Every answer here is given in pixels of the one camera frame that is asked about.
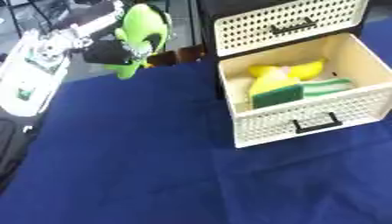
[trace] open drawer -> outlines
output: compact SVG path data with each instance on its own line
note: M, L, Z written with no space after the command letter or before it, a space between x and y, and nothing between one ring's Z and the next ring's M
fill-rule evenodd
M252 109L252 65L289 66L327 59L321 76L348 78L354 89ZM237 148L380 121L392 108L392 71L352 34L339 34L219 64Z

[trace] drawer handle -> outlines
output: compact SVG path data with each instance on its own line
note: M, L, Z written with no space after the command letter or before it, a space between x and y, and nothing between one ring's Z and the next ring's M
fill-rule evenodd
M317 23L315 21L312 21L309 17L305 17L304 21L305 21L304 24L298 24L298 25L294 25L294 26L284 27L284 28L281 28L281 29L277 28L275 25L272 25L271 26L271 32L274 35L277 35L277 34L281 34L281 33L284 33L284 32L292 32L292 31L295 31L295 30L304 29L304 28L307 28L307 27L312 27L312 26L316 25L316 23Z
M325 123L325 124L320 124L320 125L316 125L316 126L308 127L308 128L301 128L301 125L299 124L299 121L298 120L293 120L292 122L296 126L296 133L297 134L304 134L306 132L310 132L310 131L314 131L314 130L323 130L323 129L328 129L328 128L332 128L332 127L337 127L337 126L343 125L343 122L339 121L338 118L336 118L336 115L333 112L328 113L328 115L331 117L332 122Z

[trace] plush toy face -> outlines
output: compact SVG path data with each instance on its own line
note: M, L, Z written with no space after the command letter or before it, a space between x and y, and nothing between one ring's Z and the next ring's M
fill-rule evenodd
M123 41L133 52L143 55L133 59L130 65L108 65L116 70L120 79L128 79L146 62L149 53L159 51L169 34L169 25L162 16L147 4L136 4L129 9L122 21L122 27L115 30L115 36Z

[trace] storage drawer unit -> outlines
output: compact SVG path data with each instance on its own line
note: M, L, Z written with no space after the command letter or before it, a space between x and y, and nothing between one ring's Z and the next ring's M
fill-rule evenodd
M207 50L229 57L334 32L359 32L368 0L198 0Z
M352 33L368 0L199 0L202 34L216 58L237 148L381 120L392 107L392 72ZM320 75L355 88L252 109L252 65L290 66L325 58Z

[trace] green striped towel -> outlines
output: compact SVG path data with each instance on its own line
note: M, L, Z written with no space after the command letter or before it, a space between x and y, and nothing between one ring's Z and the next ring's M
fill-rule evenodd
M354 88L354 84L346 78L301 82L304 87L304 98L329 95Z

